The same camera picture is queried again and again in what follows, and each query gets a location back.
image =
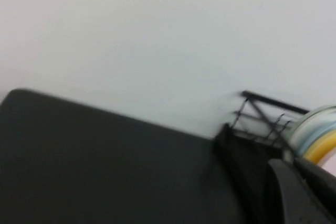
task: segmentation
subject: metal wire rack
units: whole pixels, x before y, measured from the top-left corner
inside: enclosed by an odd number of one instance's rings
[[[281,148],[283,158],[288,161],[296,157],[295,151],[288,144],[287,135],[295,122],[309,110],[250,91],[243,91],[240,96],[244,100],[239,110],[233,112],[236,116],[230,125],[234,134],[258,144]],[[260,126],[252,127],[251,122],[257,122]],[[262,127],[264,130],[261,133],[251,130]]]

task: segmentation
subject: black metal rack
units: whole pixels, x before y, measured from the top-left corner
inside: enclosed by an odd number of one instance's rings
[[[291,156],[288,159],[292,160],[296,157],[294,150],[288,144],[288,140],[283,135],[283,132],[291,129],[295,121],[298,119],[298,116],[308,113],[309,110],[250,91],[243,91],[240,96],[244,99],[244,101],[242,102],[240,109],[233,112],[236,117],[230,126],[234,133],[236,135],[243,135],[243,137],[249,138],[253,141],[260,140],[263,144],[282,148],[284,152]],[[256,115],[244,112],[246,105],[250,105]],[[262,109],[263,105],[276,107],[278,109],[278,114],[274,118],[269,117]],[[245,120],[261,122],[265,124],[269,131],[264,136],[252,133],[251,130],[248,129],[247,125],[243,123]]]

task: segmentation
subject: black surface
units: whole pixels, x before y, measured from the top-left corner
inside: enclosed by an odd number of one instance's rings
[[[210,141],[30,91],[0,165],[0,223],[245,223]]]

